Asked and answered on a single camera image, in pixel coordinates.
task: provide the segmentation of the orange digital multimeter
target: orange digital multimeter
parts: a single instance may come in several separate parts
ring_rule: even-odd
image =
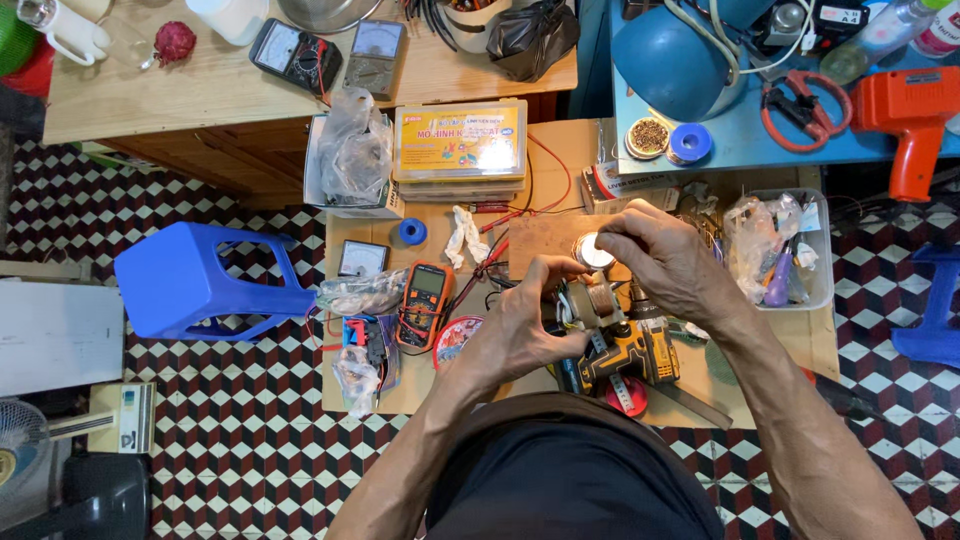
[[[455,281],[449,266],[426,260],[410,266],[400,304],[400,324],[396,325],[397,341],[418,352],[433,346]]]

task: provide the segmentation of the red scissors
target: red scissors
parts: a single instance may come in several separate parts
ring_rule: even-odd
[[[767,133],[777,144],[790,152],[809,152],[827,144],[831,136],[844,131],[850,125],[853,118],[853,103],[850,95],[829,77],[812,71],[791,69],[784,81],[787,87],[793,90],[797,96],[796,99],[791,100],[786,97],[783,90],[774,87],[774,83],[769,79],[763,84],[763,93],[760,95],[760,119]],[[840,104],[843,120],[839,124],[833,124],[830,120],[824,107],[820,105],[819,98],[806,85],[807,81],[826,89]],[[779,110],[787,120],[809,135],[813,142],[798,144],[787,140],[774,126],[770,109]]]

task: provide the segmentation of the blue table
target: blue table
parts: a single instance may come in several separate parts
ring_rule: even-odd
[[[610,17],[611,36],[626,24],[620,16],[623,0],[608,0],[608,14]],[[949,57],[951,61],[957,55]],[[816,71],[817,61],[801,58],[799,54],[794,59],[781,64],[800,69]],[[918,67],[934,67],[942,65],[943,61],[935,61],[918,55],[907,47],[906,55],[893,66],[892,69],[909,69]],[[779,146],[760,123],[759,103],[760,90],[763,81],[757,74],[747,77],[747,89],[728,109],[719,115],[703,122],[713,136],[713,148],[710,153],[697,163],[685,167],[678,167],[666,157],[660,156],[654,160],[635,160],[623,148],[624,135],[639,118],[650,116],[648,105],[636,94],[627,96],[627,82],[613,69],[613,103],[616,114],[617,153],[620,174],[670,172],[677,170],[721,170],[737,168],[759,167],[787,167],[798,165],[819,165],[828,163],[849,163],[855,161],[891,160],[897,149],[897,140],[889,135],[880,133],[854,134],[847,129],[836,135],[825,146],[805,154],[795,154]],[[781,88],[792,97],[790,90],[784,85]],[[840,118],[840,108],[835,100],[820,88],[811,85],[814,93],[826,97],[821,100],[831,118]],[[801,143],[810,141],[809,137],[801,133],[796,127],[785,120],[779,113],[773,113],[774,123],[780,131],[789,138]],[[941,158],[960,157],[960,136],[946,132]]]

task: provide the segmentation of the man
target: man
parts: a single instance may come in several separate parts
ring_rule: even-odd
[[[726,355],[795,534],[921,538],[890,482],[691,227],[633,201],[596,244]],[[583,352],[583,333],[543,330],[540,294],[585,271],[569,258],[540,257],[504,291],[340,508],[327,540],[409,540],[424,509],[429,540],[723,537],[696,478],[652,430],[606,404],[541,393],[472,412],[499,384]]]

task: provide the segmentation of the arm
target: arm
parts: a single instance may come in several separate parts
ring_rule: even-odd
[[[625,263],[660,307],[709,332],[730,361],[774,493],[800,536],[921,538],[890,481],[692,227],[636,200],[600,232],[598,248]]]
[[[517,287],[500,295],[463,351],[437,374],[417,413],[341,506],[327,540],[409,540],[444,469],[457,428],[482,396],[561,358],[581,355],[588,337],[546,333],[540,294],[562,273],[587,269],[571,258],[537,257]]]

